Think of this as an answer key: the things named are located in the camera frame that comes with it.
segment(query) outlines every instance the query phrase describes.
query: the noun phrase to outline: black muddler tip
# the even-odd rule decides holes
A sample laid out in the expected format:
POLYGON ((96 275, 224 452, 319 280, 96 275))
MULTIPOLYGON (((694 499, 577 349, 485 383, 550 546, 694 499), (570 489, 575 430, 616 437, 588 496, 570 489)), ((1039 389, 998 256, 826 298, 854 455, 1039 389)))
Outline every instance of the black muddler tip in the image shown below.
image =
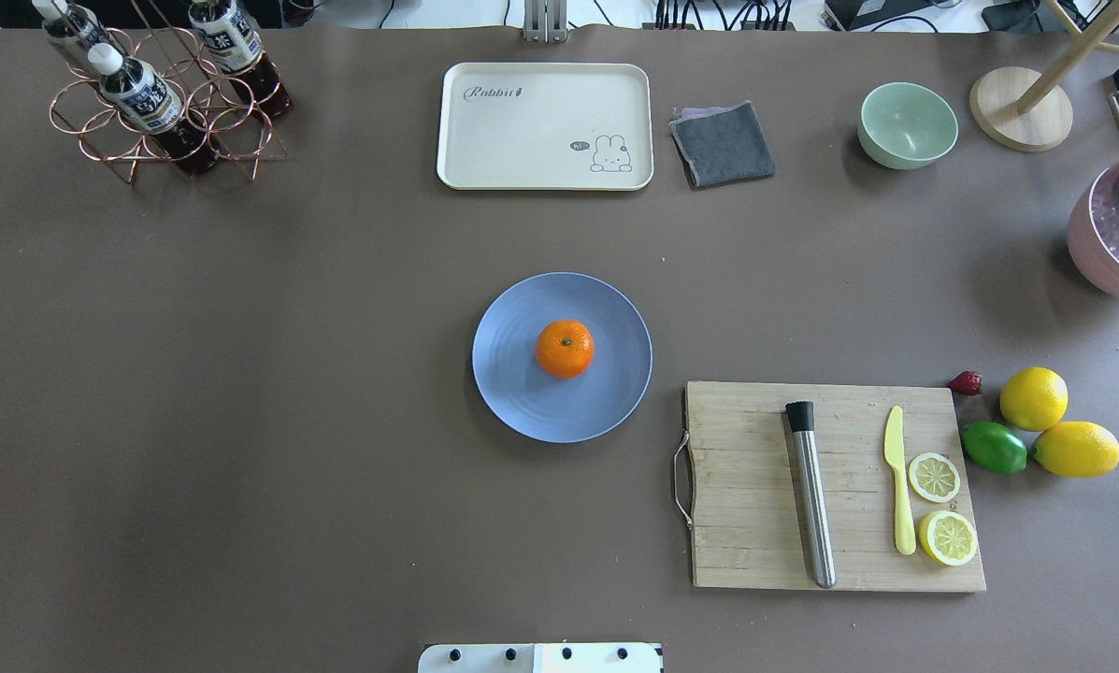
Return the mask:
POLYGON ((793 432, 812 431, 812 402, 787 402, 787 424, 793 432))

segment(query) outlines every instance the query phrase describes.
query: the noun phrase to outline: bottle label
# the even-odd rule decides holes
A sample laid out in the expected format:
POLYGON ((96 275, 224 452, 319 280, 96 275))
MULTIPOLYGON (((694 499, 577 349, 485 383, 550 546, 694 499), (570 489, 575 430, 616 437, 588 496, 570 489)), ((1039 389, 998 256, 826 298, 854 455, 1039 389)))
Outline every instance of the bottle label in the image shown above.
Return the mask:
POLYGON ((103 97, 114 103, 123 115, 144 133, 159 133, 181 120, 185 106, 173 95, 164 77, 157 76, 152 65, 144 63, 144 76, 125 93, 106 93, 103 97))
POLYGON ((126 54, 126 52, 122 49, 122 46, 120 46, 114 36, 106 32, 106 29, 102 27, 102 21, 98 21, 94 12, 85 9, 85 25, 81 26, 81 30, 76 35, 67 37, 54 37, 49 35, 48 41, 51 43, 51 46, 56 47, 56 52, 59 52, 59 55, 68 60, 68 65, 73 65, 73 68, 77 69, 77 72, 92 73, 94 68, 90 67, 88 56, 85 54, 90 49, 93 49, 95 44, 110 44, 120 54, 126 54))
POLYGON ((246 68, 260 57, 260 35, 252 29, 247 15, 238 4, 231 3, 226 15, 213 21, 191 21, 201 36, 209 56, 223 71, 232 73, 246 68))

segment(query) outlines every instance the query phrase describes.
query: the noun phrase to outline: wooden cutting board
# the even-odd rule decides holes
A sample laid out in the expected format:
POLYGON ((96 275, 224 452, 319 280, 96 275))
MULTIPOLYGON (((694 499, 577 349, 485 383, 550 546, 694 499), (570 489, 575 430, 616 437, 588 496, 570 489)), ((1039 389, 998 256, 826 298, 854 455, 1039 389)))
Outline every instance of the wooden cutting board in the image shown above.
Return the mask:
POLYGON ((927 451, 957 466, 961 487, 946 504, 910 489, 913 523, 937 508, 975 522, 948 387, 810 386, 693 381, 685 391, 692 459, 692 582, 696 587, 815 589, 803 563, 784 404, 815 404, 838 582, 829 591, 986 591, 981 551, 949 568, 923 550, 895 550, 894 486, 883 427, 904 408, 905 460, 927 451))

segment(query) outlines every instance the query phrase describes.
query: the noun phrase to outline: plate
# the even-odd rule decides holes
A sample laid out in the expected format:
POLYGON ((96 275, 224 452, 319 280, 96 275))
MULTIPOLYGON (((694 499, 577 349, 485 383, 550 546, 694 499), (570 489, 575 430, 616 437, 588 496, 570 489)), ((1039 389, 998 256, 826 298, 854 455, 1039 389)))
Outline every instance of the plate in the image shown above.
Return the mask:
POLYGON ((571 272, 526 278, 488 307, 472 344, 472 370, 488 409, 527 438, 552 443, 598 438, 624 421, 650 383, 650 333, 615 287, 571 272), (593 333, 584 374, 555 378, 534 361, 543 327, 577 319, 593 333))
POLYGON ((434 169, 453 189, 641 189, 650 82, 630 64, 452 65, 434 169))

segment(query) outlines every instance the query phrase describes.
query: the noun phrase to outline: washcloth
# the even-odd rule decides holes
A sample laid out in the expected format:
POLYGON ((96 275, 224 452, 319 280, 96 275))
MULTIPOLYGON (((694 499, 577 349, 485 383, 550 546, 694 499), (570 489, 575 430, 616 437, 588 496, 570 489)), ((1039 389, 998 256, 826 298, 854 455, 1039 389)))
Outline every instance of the washcloth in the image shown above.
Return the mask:
POLYGON ((763 127, 750 101, 733 108, 685 108, 669 127, 687 161, 693 186, 713 187, 775 172, 763 127))

